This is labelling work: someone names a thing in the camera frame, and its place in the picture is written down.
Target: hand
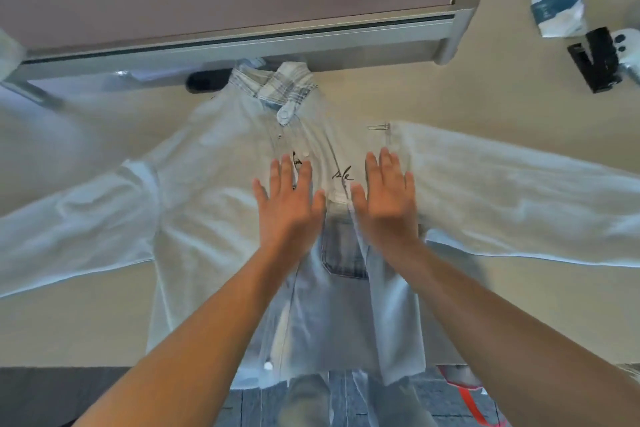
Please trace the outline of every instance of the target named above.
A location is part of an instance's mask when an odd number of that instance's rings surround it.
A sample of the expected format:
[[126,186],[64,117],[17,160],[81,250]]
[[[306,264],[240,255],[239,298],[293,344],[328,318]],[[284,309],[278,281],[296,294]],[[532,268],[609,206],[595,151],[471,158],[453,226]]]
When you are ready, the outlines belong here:
[[380,162],[369,152],[365,166],[369,199],[358,183],[351,184],[351,199],[365,238],[390,262],[389,255],[418,237],[413,174],[403,175],[397,154],[386,147],[380,151]]
[[313,246],[322,230],[326,200],[322,189],[310,199],[311,163],[302,163],[298,183],[293,189],[293,165],[288,155],[271,161],[269,194],[257,179],[253,194],[258,201],[260,246],[286,251],[292,266]]

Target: black object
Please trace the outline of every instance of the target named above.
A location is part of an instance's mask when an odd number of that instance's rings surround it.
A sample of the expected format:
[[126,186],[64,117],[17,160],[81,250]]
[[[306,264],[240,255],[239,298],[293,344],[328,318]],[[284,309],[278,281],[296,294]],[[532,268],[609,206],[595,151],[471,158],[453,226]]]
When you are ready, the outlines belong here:
[[620,60],[613,45],[611,33],[606,27],[592,30],[587,33],[587,42],[591,50],[590,59],[581,44],[573,44],[567,50],[591,91],[594,93],[609,91],[622,81],[618,75]]
[[189,93],[208,93],[222,90],[229,83],[231,69],[214,69],[211,71],[198,71],[187,78],[187,91]]

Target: forearm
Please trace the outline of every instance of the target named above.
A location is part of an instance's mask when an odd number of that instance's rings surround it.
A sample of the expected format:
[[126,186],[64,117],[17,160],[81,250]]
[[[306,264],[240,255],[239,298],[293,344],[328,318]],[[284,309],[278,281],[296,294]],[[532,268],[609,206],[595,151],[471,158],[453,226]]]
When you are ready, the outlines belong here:
[[417,240],[388,255],[516,427],[640,424],[640,387],[618,368]]
[[258,250],[77,425],[213,425],[252,334],[291,269],[287,261],[282,247]]

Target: person's right arm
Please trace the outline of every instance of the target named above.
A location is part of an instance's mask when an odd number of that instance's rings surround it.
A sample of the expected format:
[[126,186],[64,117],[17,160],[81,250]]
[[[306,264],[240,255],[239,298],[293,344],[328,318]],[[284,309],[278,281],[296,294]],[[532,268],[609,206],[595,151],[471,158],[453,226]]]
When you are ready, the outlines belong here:
[[417,236],[415,185],[396,154],[366,160],[351,188],[369,242],[429,305],[515,427],[640,425],[640,385],[440,260]]

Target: person's left arm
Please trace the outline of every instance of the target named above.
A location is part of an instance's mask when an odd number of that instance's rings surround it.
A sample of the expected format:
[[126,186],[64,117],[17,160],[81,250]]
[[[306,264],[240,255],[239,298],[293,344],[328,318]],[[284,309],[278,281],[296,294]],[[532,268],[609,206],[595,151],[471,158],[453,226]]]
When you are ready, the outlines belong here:
[[262,315],[322,228],[324,193],[310,198],[311,164],[294,190],[291,159],[271,163],[270,197],[258,180],[260,248],[220,290],[142,358],[75,423],[206,426],[216,420]]

